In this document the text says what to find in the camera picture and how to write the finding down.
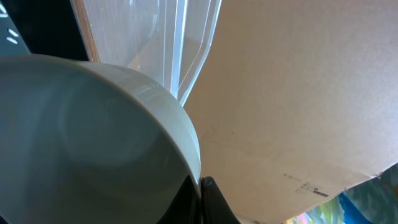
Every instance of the translucent plastic container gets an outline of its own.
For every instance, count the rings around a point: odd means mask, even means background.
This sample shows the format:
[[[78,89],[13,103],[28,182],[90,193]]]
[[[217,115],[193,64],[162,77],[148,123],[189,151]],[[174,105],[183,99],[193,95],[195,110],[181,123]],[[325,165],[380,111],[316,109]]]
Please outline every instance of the translucent plastic container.
[[[153,78],[183,105],[208,54],[221,0],[83,2],[100,62]]]

